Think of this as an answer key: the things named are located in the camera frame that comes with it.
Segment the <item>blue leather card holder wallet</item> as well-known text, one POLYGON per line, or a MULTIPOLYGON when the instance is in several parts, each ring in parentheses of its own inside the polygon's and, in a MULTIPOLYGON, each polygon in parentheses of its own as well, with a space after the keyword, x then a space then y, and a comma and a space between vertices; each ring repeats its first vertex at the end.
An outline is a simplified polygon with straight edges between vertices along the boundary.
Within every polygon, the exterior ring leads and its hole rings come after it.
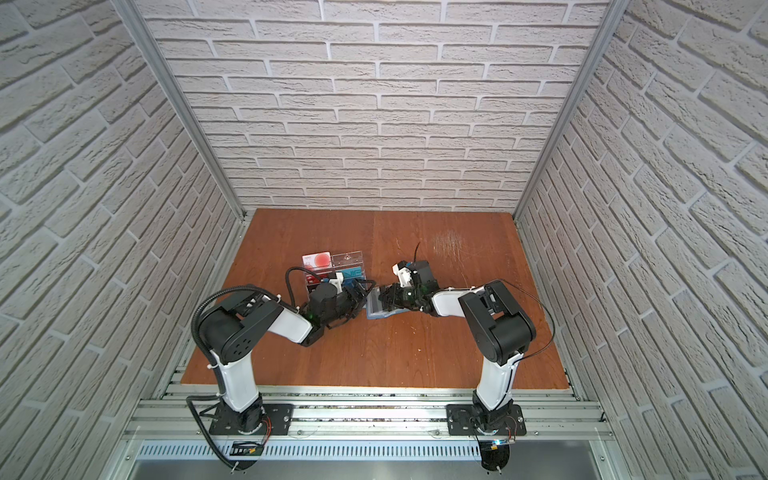
POLYGON ((380 299, 380 287, 373 288, 366 299, 366 318, 368 320, 385 319, 394 315, 407 313, 408 309, 385 307, 380 299))

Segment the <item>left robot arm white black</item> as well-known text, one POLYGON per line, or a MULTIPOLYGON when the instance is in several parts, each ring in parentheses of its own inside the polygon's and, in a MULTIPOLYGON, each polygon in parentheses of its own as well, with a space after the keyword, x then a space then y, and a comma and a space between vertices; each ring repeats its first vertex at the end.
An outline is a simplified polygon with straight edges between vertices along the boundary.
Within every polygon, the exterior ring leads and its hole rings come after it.
POLYGON ((355 318, 376 282, 353 278, 340 285, 325 281, 302 306, 252 284, 221 290, 195 310, 190 329, 212 367, 223 406, 251 430, 261 421, 262 397, 255 383, 251 353, 268 333, 309 347, 324 333, 355 318))

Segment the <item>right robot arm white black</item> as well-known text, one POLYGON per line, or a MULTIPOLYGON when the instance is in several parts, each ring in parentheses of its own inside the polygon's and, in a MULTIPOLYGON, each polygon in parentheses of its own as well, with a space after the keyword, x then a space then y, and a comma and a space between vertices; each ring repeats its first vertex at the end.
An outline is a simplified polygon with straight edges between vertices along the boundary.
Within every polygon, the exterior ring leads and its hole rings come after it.
POLYGON ((397 280, 376 287, 373 311, 388 316, 401 310, 433 317, 464 319, 483 356, 481 379, 473 392, 473 413, 492 430, 512 415, 512 384, 537 332, 533 321, 502 280, 479 287, 442 288, 425 260, 393 266, 397 280))

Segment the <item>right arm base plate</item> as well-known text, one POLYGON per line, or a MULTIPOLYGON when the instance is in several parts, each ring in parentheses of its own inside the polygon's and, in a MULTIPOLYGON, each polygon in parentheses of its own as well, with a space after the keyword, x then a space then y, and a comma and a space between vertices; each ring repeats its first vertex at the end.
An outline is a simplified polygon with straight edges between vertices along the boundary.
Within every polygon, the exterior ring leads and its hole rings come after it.
POLYGON ((482 404, 449 404, 446 417, 451 436, 502 435, 512 438, 527 434, 522 409, 514 402, 496 410, 487 410, 482 404))

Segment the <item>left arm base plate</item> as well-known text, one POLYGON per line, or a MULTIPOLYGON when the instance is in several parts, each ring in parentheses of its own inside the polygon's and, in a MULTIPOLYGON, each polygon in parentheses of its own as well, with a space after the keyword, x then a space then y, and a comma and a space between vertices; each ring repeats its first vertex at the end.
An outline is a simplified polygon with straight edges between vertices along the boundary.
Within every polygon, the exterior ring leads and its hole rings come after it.
POLYGON ((268 403, 251 406, 243 412, 232 410, 220 402, 209 427, 212 435, 261 435, 271 428, 272 436, 288 434, 294 406, 290 403, 268 403))

